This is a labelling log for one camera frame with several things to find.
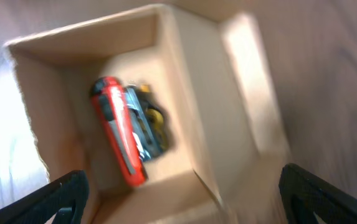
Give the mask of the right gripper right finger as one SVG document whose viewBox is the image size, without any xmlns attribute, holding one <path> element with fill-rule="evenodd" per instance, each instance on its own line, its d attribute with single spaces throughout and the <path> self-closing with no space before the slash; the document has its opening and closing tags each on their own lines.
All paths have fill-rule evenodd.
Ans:
<svg viewBox="0 0 357 224">
<path fill-rule="evenodd" d="M 279 192 L 289 223 L 357 223 L 357 199 L 311 172 L 286 164 Z"/>
</svg>

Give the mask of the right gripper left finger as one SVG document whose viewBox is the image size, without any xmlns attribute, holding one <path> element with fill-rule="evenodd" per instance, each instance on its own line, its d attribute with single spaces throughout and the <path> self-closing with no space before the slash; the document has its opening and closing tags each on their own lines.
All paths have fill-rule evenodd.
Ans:
<svg viewBox="0 0 357 224">
<path fill-rule="evenodd" d="M 81 223 L 90 189 L 83 170 L 73 170 L 0 209 L 0 223 Z"/>
</svg>

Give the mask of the black correction tape dispenser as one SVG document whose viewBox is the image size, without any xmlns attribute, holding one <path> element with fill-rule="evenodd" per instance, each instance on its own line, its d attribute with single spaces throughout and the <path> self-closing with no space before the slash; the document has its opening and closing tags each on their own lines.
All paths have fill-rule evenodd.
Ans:
<svg viewBox="0 0 357 224">
<path fill-rule="evenodd" d="M 149 85 L 128 85 L 124 91 L 140 159 L 156 159 L 170 147 L 164 111 L 157 105 Z"/>
</svg>

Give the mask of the red utility knife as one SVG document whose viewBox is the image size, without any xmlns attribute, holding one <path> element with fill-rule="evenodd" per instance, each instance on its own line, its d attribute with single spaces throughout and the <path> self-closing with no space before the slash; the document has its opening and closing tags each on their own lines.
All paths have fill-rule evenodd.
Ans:
<svg viewBox="0 0 357 224">
<path fill-rule="evenodd" d="M 122 85 L 115 77 L 102 77 L 92 85 L 89 95 L 126 183 L 131 187 L 141 186 L 146 176 L 138 149 L 140 144 L 135 140 Z"/>
</svg>

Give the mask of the cardboard box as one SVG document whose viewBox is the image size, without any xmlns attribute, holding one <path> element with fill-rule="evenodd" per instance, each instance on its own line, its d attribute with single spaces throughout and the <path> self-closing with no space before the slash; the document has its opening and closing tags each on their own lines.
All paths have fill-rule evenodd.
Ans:
<svg viewBox="0 0 357 224">
<path fill-rule="evenodd" d="M 9 40 L 48 176 L 84 170 L 83 223 L 285 223 L 288 144 L 256 18 L 149 4 Z M 115 78 L 149 99 L 121 156 L 89 97 Z"/>
</svg>

